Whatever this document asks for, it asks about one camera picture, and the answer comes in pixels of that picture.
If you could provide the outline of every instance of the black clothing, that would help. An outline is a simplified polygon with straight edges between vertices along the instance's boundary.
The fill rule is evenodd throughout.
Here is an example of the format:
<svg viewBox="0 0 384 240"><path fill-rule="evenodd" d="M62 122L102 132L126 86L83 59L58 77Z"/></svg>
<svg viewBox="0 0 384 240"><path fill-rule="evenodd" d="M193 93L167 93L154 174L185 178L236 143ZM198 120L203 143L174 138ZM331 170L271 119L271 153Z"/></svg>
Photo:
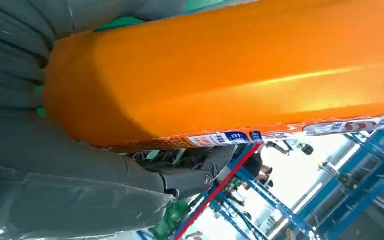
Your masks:
<svg viewBox="0 0 384 240"><path fill-rule="evenodd" d="M263 166L263 159L259 153L253 153L246 162L242 165L254 178L260 174L260 169Z"/></svg>

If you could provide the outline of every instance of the blue metal scaffold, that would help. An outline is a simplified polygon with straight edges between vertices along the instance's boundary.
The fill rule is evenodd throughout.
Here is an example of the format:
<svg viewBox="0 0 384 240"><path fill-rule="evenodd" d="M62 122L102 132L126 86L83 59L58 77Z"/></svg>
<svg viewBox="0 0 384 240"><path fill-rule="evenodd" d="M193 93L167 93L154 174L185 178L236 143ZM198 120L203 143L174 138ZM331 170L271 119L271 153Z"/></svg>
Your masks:
<svg viewBox="0 0 384 240"><path fill-rule="evenodd" d="M359 218L375 198L384 191L384 130L378 130L367 136L359 132L345 133L345 137L360 148L349 158L338 172L342 175L361 169L367 171L362 179L351 187L344 187L334 178L298 213L301 218L309 218L313 209L317 209L324 199L330 198L335 190L345 194L343 200L317 224L317 231L323 239L335 240ZM364 159L375 157L378 164L373 169L359 167Z"/></svg>
<svg viewBox="0 0 384 240"><path fill-rule="evenodd" d="M310 239L312 237L317 238L318 236L322 239L338 239L339 235L353 221L355 221L384 190L384 146L381 143L381 140L384 139L384 130L376 131L371 136L366 136L361 133L346 133L345 136L352 142L358 144L360 148L350 157L350 160L338 170L339 173L343 175L349 173L351 170L355 169L367 155L378 158L380 160L378 161L379 164L371 169L364 178L359 179L355 185L348 188L341 188L338 179L331 179L325 184L324 189L322 188L320 190L317 194L318 196L315 196L310 200L297 214L274 196L266 186L255 180L246 169L242 167L239 168L235 175L255 190L270 206L278 209L280 213L289 220L289 225L294 225L295 229L302 232L305 236L309 236ZM242 150L240 156L228 164L228 167L230 169L237 168L238 162L241 161L246 153L255 149L253 147L254 144L247 145L247 147ZM315 209L318 204L322 202L323 198L329 196L330 191L338 188L346 194L346 197L324 219L321 219L320 222L316 221L317 223L314 224L315 226L309 225L307 223L307 218L312 214L312 209ZM248 216L241 212L222 192L216 192L215 199L206 201L214 192L215 187L204 194L201 203L195 207L189 217L182 223L179 230L173 234L171 239L175 239L174 236L178 236L182 229L184 231L190 223L190 220L193 218L193 215L199 214L199 211L201 211L208 202L213 210L224 217L227 222L231 223L244 239L269 239L266 234L256 226ZM244 224L239 224L238 220L243 221Z"/></svg>

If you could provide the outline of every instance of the green fabric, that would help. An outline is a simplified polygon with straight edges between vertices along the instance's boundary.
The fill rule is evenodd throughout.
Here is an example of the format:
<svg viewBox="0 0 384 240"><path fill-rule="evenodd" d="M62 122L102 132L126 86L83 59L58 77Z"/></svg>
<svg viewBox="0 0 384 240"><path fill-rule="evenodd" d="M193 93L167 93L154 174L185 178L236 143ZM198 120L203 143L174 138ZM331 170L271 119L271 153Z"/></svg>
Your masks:
<svg viewBox="0 0 384 240"><path fill-rule="evenodd" d="M185 201L169 203L164 214L164 220L150 228L149 231L155 239L166 240L180 226L190 210L188 203Z"/></svg>
<svg viewBox="0 0 384 240"><path fill-rule="evenodd" d="M188 0L184 8L184 12L187 13L194 9L203 8L212 4L218 4L223 2L223 0ZM121 17L113 22L110 22L102 27L97 28L95 31L105 31L110 29L122 28L126 26L142 24L144 21L136 19L134 17Z"/></svg>

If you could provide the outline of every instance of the red pole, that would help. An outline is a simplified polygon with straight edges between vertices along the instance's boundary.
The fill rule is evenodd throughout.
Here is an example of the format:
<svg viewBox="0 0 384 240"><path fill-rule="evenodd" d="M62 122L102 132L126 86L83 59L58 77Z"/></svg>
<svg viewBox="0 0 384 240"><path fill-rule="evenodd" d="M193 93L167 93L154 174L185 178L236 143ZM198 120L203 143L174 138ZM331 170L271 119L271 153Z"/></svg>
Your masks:
<svg viewBox="0 0 384 240"><path fill-rule="evenodd" d="M199 208L192 214L190 220L184 225L184 227L174 236L174 240L179 240L180 237L186 232L186 230L195 222L199 215L207 207L208 203L213 200L216 195L223 189L226 183L235 175L235 173L242 167L245 161L263 144L262 142L255 144L251 149L245 153L241 160L232 168L227 177L217 186L217 188L208 196L207 199L199 206Z"/></svg>

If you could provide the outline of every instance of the blue steel frame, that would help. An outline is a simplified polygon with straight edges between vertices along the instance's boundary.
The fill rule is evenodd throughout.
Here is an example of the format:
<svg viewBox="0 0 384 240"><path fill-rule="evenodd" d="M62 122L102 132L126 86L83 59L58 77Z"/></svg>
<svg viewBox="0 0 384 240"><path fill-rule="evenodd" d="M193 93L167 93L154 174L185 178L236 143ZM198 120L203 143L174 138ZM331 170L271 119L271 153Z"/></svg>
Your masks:
<svg viewBox="0 0 384 240"><path fill-rule="evenodd" d="M247 240L253 240L246 232L244 232L240 227L239 225L229 216L229 214L227 212L225 212L222 207L219 206L219 204L217 202L215 202L214 200L211 201L210 203L214 209L220 214L223 216L224 219L226 219L226 221L228 221L245 239Z"/></svg>
<svg viewBox="0 0 384 240"><path fill-rule="evenodd" d="M304 233L306 236L310 232L315 231L305 222L303 218L295 214L292 209L283 204L277 197L275 197L266 186L261 184L245 169L241 168L237 171L236 175L244 182L246 182L252 189L254 189L264 200L266 200L272 207L277 208L280 213L289 219L289 221L298 227L298 229Z"/></svg>
<svg viewBox="0 0 384 240"><path fill-rule="evenodd" d="M245 156L245 154L251 150L252 148L254 147L254 144L248 144L242 151L242 153L236 158L236 159L233 159L230 161L230 164L233 164L233 165L236 165L238 164L238 162ZM189 216L180 224L180 226L177 228L176 231L174 231L174 233L172 234L171 237L169 237L170 240L173 240L181 231L183 228L185 228L188 224L189 221L191 221L191 219L193 218L194 214L196 214L196 212L202 207L202 205L205 203L205 200L209 198L210 194L212 191L214 190L214 188L212 187L208 193L203 193L203 198L201 199L201 201L199 202L199 204L197 204L193 210L190 212Z"/></svg>
<svg viewBox="0 0 384 240"><path fill-rule="evenodd" d="M217 194L217 197L226 203L230 209L232 209L239 217L245 222L247 227L252 231L256 239L269 240L266 234L259 227L257 227L247 216L245 216L241 210L239 210L234 204L232 204L228 198L221 192Z"/></svg>
<svg viewBox="0 0 384 240"><path fill-rule="evenodd" d="M353 156L357 162L367 154L371 154L378 158L381 164L366 176L356 189L348 192L346 199L318 226L318 231L329 240L337 239L384 190L384 146L380 144L384 138L384 130L379 130L370 137L360 133L347 133L345 136L361 146ZM340 172L349 172L352 168L345 171L340 170Z"/></svg>

